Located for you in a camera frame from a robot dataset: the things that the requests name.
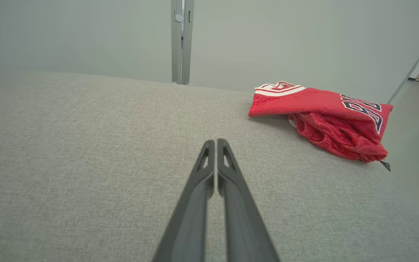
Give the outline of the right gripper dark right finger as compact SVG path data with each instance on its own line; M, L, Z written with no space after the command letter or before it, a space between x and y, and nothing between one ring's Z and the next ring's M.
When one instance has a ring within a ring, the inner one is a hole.
M224 200L227 261L279 262L266 225L225 139L217 139L217 177L218 191Z

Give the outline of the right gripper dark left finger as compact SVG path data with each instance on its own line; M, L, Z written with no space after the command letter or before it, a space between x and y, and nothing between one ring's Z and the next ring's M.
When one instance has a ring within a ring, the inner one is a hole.
M204 262L207 202L214 192L215 141L206 141L153 256L153 262Z

